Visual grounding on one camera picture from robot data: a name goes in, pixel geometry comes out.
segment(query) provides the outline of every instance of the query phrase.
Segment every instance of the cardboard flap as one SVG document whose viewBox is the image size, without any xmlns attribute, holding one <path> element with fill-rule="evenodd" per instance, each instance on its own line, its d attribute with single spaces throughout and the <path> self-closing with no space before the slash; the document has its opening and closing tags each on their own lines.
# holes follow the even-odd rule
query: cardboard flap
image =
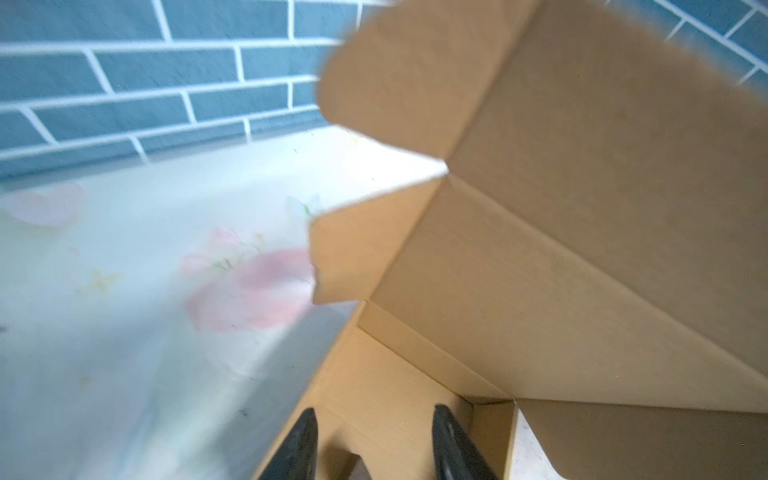
<svg viewBox="0 0 768 480">
<path fill-rule="evenodd" d="M 768 105 L 732 83 L 550 0 L 446 163 L 768 376 Z"/>
<path fill-rule="evenodd" d="M 315 219 L 310 256 L 317 305 L 368 298 L 421 218 L 442 178 Z"/>
<path fill-rule="evenodd" d="M 372 301 L 515 398 L 768 412 L 764 375 L 452 174 Z"/>
<path fill-rule="evenodd" d="M 418 0 L 387 8 L 326 65 L 317 89 L 323 116 L 445 158 L 537 4 Z"/>
<path fill-rule="evenodd" d="M 568 480 L 768 478 L 768 415 L 518 400 Z"/>
</svg>

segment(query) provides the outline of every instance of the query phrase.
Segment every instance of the blue brick tile wall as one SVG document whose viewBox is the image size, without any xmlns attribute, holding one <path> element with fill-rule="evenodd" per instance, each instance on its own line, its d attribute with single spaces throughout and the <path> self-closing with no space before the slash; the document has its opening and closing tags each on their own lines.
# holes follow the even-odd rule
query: blue brick tile wall
<svg viewBox="0 0 768 480">
<path fill-rule="evenodd" d="M 59 140 L 98 137 L 125 131 L 186 124 L 189 119 L 181 96 L 110 101 L 34 110 Z"/>
<path fill-rule="evenodd" d="M 139 141 L 147 154 L 153 154 L 155 152 L 173 150 L 178 147 L 189 147 L 238 137 L 245 138 L 245 124 L 242 121 L 217 127 L 182 131 L 175 134 L 140 137 Z"/>
<path fill-rule="evenodd" d="M 315 86 L 314 81 L 293 84 L 293 105 L 299 107 L 315 104 Z"/>
<path fill-rule="evenodd" d="M 288 108 L 288 85 L 208 91 L 190 95 L 198 120 L 236 117 Z"/>
<path fill-rule="evenodd" d="M 331 51 L 330 46 L 244 48 L 243 73 L 247 80 L 317 75 Z"/>
<path fill-rule="evenodd" d="M 114 91 L 237 81 L 231 48 L 127 51 L 96 55 Z"/>
<path fill-rule="evenodd" d="M 163 7 L 173 38 L 288 38 L 287 2 L 163 0 Z"/>
<path fill-rule="evenodd" d="M 0 137 L 0 148 L 26 147 L 45 143 L 40 132 L 20 112 L 0 113 L 0 125 L 6 133 Z"/>
<path fill-rule="evenodd" d="M 324 125 L 323 64 L 392 1 L 0 2 L 0 188 Z M 768 0 L 605 4 L 768 98 Z"/>
<path fill-rule="evenodd" d="M 345 38 L 355 29 L 358 6 L 343 3 L 296 3 L 296 37 Z"/>
<path fill-rule="evenodd" d="M 0 56 L 0 101 L 103 92 L 83 54 Z"/>
</svg>

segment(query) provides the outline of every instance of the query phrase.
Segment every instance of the white grout line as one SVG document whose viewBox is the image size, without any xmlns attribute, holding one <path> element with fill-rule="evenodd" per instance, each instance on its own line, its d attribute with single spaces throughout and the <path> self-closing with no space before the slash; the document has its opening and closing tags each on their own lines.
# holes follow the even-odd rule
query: white grout line
<svg viewBox="0 0 768 480">
<path fill-rule="evenodd" d="M 763 5 L 758 0 L 741 0 L 752 8 L 757 8 L 758 12 L 768 15 L 768 6 Z"/>
<path fill-rule="evenodd" d="M 237 81 L 240 83 L 245 82 L 245 74 L 243 73 L 243 51 L 235 45 L 235 68 L 237 69 Z"/>
<path fill-rule="evenodd" d="M 672 38 L 674 36 L 674 34 L 676 34 L 677 31 L 680 30 L 683 27 L 683 25 L 685 25 L 685 20 L 680 20 L 677 23 L 677 25 L 675 25 L 674 28 L 672 28 L 672 31 L 670 32 L 669 35 L 667 35 L 667 37 L 664 39 L 664 41 L 667 41 L 670 38 Z"/>
<path fill-rule="evenodd" d="M 133 135 L 128 137 L 128 139 L 134 145 L 136 152 L 138 152 L 139 158 L 141 159 L 141 163 L 144 165 L 149 165 L 149 158 L 147 157 L 147 152 L 144 151 L 144 147 L 141 145 L 141 142 L 139 141 L 139 139 L 134 137 Z"/>
<path fill-rule="evenodd" d="M 181 100 L 184 101 L 184 108 L 187 109 L 187 116 L 190 118 L 191 124 L 196 124 L 197 119 L 194 116 L 194 109 L 192 108 L 192 101 L 190 95 L 186 91 L 181 92 Z"/>
<path fill-rule="evenodd" d="M 713 40 L 716 40 L 718 43 L 720 43 L 724 47 L 728 47 L 729 49 L 731 49 L 734 52 L 736 52 L 738 55 L 741 55 L 746 60 L 749 60 L 750 62 L 752 62 L 754 65 L 757 65 L 760 68 L 762 68 L 763 70 L 767 70 L 768 71 L 768 64 L 765 61 L 761 60 L 760 58 L 756 57 L 755 55 L 752 55 L 747 50 L 745 50 L 743 47 L 741 47 L 737 43 L 734 43 L 732 40 L 723 37 L 722 35 L 720 35 L 716 31 L 714 31 L 712 28 L 708 27 L 707 25 L 699 22 L 695 17 L 692 17 L 692 16 L 688 15 L 683 10 L 680 10 L 675 5 L 672 5 L 671 3 L 669 3 L 668 0 L 654 0 L 654 2 L 656 2 L 658 5 L 661 5 L 662 7 L 666 8 L 670 12 L 674 13 L 675 15 L 677 15 L 680 18 L 682 18 L 686 22 L 690 23 L 694 27 L 698 28 L 699 30 L 701 30 L 705 34 L 709 35 Z"/>
<path fill-rule="evenodd" d="M 35 114 L 34 111 L 30 107 L 22 107 L 19 108 L 19 111 L 24 115 L 27 120 L 29 120 L 29 123 L 32 124 L 33 127 L 35 127 L 35 130 L 38 131 L 41 137 L 45 141 L 47 141 L 49 144 L 56 145 L 58 144 L 58 141 L 53 137 L 50 131 L 43 125 L 43 122 L 40 121 L 38 116 Z"/>
<path fill-rule="evenodd" d="M 760 68 L 758 68 L 758 67 L 757 67 L 757 65 L 755 65 L 754 67 L 752 67 L 752 70 L 750 70 L 750 71 L 748 71 L 746 74 L 744 74 L 744 76 L 743 76 L 742 78 L 739 78 L 739 81 L 738 81 L 738 82 L 736 82 L 736 84 L 737 84 L 737 85 L 741 85 L 742 83 L 744 83 L 745 81 L 747 81 L 747 80 L 749 79 L 749 77 L 751 77 L 752 75 L 754 75 L 754 74 L 755 74 L 755 73 L 756 73 L 756 72 L 757 72 L 759 69 L 760 69 Z"/>
<path fill-rule="evenodd" d="M 165 17 L 165 9 L 163 8 L 162 0 L 152 0 L 152 8 L 154 8 L 154 16 L 157 17 L 157 23 L 160 26 L 160 33 L 163 35 L 163 40 L 171 41 L 170 27 L 168 26 L 168 19 Z"/>
<path fill-rule="evenodd" d="M 244 118 L 243 126 L 245 127 L 245 141 L 250 141 L 250 120 Z"/>
<path fill-rule="evenodd" d="M 152 135 L 174 134 L 183 131 L 196 130 L 200 127 L 216 127 L 219 125 L 232 124 L 234 122 L 247 119 L 260 120 L 262 118 L 279 117 L 281 115 L 313 110 L 317 110 L 317 105 L 303 105 L 301 107 L 281 108 L 279 110 L 264 111 L 248 115 L 236 115 L 234 117 L 200 121 L 196 124 L 169 125 L 166 127 L 155 127 L 131 132 L 121 132 L 118 134 L 106 134 L 99 137 L 77 138 L 74 140 L 60 141 L 57 144 L 9 148 L 8 150 L 0 151 L 0 161 L 14 160 L 17 157 L 24 157 L 26 155 L 44 154 L 51 151 L 62 151 L 69 148 L 90 147 L 91 145 L 107 144 L 113 141 L 125 141 L 130 140 L 132 137 L 139 138 Z"/>
<path fill-rule="evenodd" d="M 99 85 L 101 85 L 101 88 L 104 89 L 106 93 L 113 94 L 114 90 L 112 90 L 112 85 L 109 83 L 109 78 L 107 78 L 107 74 L 104 73 L 104 69 L 101 68 L 101 64 L 98 62 L 94 52 L 85 49 L 83 50 L 83 55 L 88 59 L 88 64 L 91 65 L 91 70 L 94 71 L 94 75 L 96 75 L 96 79 L 98 80 Z"/>
<path fill-rule="evenodd" d="M 757 8 L 754 8 L 754 7 L 752 7 L 752 10 L 749 10 L 749 11 L 746 13 L 746 15 L 744 15 L 744 16 L 741 18 L 741 20 L 739 20 L 738 22 L 736 22 L 736 24 L 735 24 L 733 27 L 731 27 L 729 31 L 727 31 L 727 32 L 726 32 L 726 34 L 725 34 L 725 38 L 730 38 L 730 36 L 731 36 L 731 35 L 733 35 L 733 33 L 734 33 L 736 30 L 738 30 L 739 28 L 741 28 L 741 25 L 744 25 L 745 23 L 747 23 L 747 21 L 748 21 L 750 18 L 752 18 L 752 15 L 755 15 L 755 13 L 756 13 L 756 12 L 757 12 Z"/>
<path fill-rule="evenodd" d="M 362 2 L 357 2 L 357 19 L 355 20 L 355 29 L 360 30 L 360 21 L 362 20 Z"/>
<path fill-rule="evenodd" d="M 294 39 L 294 30 L 296 29 L 296 3 L 288 0 L 288 39 Z"/>
<path fill-rule="evenodd" d="M 189 50 L 224 49 L 235 46 L 241 48 L 272 48 L 290 46 L 341 45 L 343 40 L 335 38 L 242 38 L 227 40 L 174 40 L 165 41 L 62 41 L 62 42 L 0 42 L 0 55 L 29 55 L 73 53 L 83 50 L 102 52 L 120 51 L 156 51 L 156 50 Z"/>
<path fill-rule="evenodd" d="M 21 107 L 56 108 L 74 105 L 99 104 L 108 101 L 146 100 L 148 98 L 165 97 L 173 94 L 200 93 L 207 91 L 237 90 L 251 87 L 271 87 L 286 84 L 289 81 L 316 81 L 315 75 L 296 75 L 293 77 L 263 78 L 246 80 L 245 82 L 231 81 L 219 84 L 188 85 L 183 87 L 155 88 L 153 90 L 121 91 L 114 94 L 79 95 L 77 97 L 39 98 L 29 101 L 0 102 L 0 111 L 17 110 Z"/>
</svg>

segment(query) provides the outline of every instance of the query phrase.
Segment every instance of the blue tile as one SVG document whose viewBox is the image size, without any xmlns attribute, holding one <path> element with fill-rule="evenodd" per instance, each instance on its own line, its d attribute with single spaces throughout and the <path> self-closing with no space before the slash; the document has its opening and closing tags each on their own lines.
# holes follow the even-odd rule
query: blue tile
<svg viewBox="0 0 768 480">
<path fill-rule="evenodd" d="M 253 119 L 250 121 L 250 134 L 252 138 L 274 137 L 308 128 L 324 127 L 327 124 L 320 110 L 301 111 L 295 114 Z"/>
<path fill-rule="evenodd" d="M 97 55 L 115 91 L 237 81 L 234 50 L 174 50 Z"/>
<path fill-rule="evenodd" d="M 680 17 L 654 0 L 611 0 L 608 6 L 636 22 L 650 25 L 664 37 L 680 22 Z"/>
<path fill-rule="evenodd" d="M 756 71 L 743 84 L 757 91 L 768 100 L 768 73 L 765 71 Z"/>
<path fill-rule="evenodd" d="M 683 25 L 670 40 L 688 50 L 704 55 L 710 63 L 731 77 L 741 78 L 752 70 L 751 63 L 690 23 Z"/>
<path fill-rule="evenodd" d="M 0 41 L 161 38 L 151 0 L 8 0 L 0 18 Z"/>
<path fill-rule="evenodd" d="M 233 137 L 245 137 L 245 126 L 242 121 L 220 125 L 218 127 L 198 128 L 192 131 L 182 131 L 175 134 L 155 135 L 141 138 L 141 146 L 148 154 L 157 151 L 170 150 L 178 147 L 206 144 L 211 141 L 224 140 Z"/>
<path fill-rule="evenodd" d="M 315 104 L 315 83 L 314 81 L 305 81 L 293 84 L 293 106 Z"/>
<path fill-rule="evenodd" d="M 382 11 L 384 7 L 381 5 L 363 5 L 362 6 L 362 12 L 360 13 L 360 24 L 362 24 L 365 20 L 368 20 L 372 16 L 376 15 L 380 11 Z"/>
<path fill-rule="evenodd" d="M 35 110 L 57 140 L 186 124 L 180 95 Z"/>
<path fill-rule="evenodd" d="M 244 48 L 245 78 L 319 74 L 333 47 Z"/>
<path fill-rule="evenodd" d="M 130 141 L 59 150 L 2 161 L 0 162 L 0 179 L 42 174 L 53 170 L 82 167 L 87 164 L 136 156 L 136 150 Z"/>
<path fill-rule="evenodd" d="M 355 29 L 357 5 L 296 3 L 293 24 L 298 37 L 345 38 Z"/>
<path fill-rule="evenodd" d="M 752 15 L 730 39 L 751 51 L 763 61 L 768 61 L 768 17 L 762 13 Z"/>
<path fill-rule="evenodd" d="M 234 117 L 288 106 L 288 86 L 238 88 L 190 94 L 197 120 Z"/>
<path fill-rule="evenodd" d="M 43 137 L 21 113 L 7 111 L 0 114 L 0 148 L 27 147 L 44 143 Z"/>
<path fill-rule="evenodd" d="M 705 25 L 725 33 L 746 15 L 750 7 L 741 0 L 670 0 L 680 10 L 690 14 Z"/>
<path fill-rule="evenodd" d="M 174 38 L 287 38 L 287 2 L 164 0 Z"/>
<path fill-rule="evenodd" d="M 0 57 L 0 101 L 103 92 L 84 55 Z"/>
</svg>

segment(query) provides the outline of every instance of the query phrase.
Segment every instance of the cardboard box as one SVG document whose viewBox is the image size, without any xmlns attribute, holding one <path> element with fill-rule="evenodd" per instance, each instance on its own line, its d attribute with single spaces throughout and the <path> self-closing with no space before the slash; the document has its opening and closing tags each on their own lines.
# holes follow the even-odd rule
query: cardboard box
<svg viewBox="0 0 768 480">
<path fill-rule="evenodd" d="M 365 300 L 318 478 L 434 478 L 436 403 L 500 477 L 520 409 L 570 480 L 768 478 L 764 104 L 574 0 L 406 0 L 318 98 L 450 170 L 312 226 L 315 301 Z"/>
</svg>

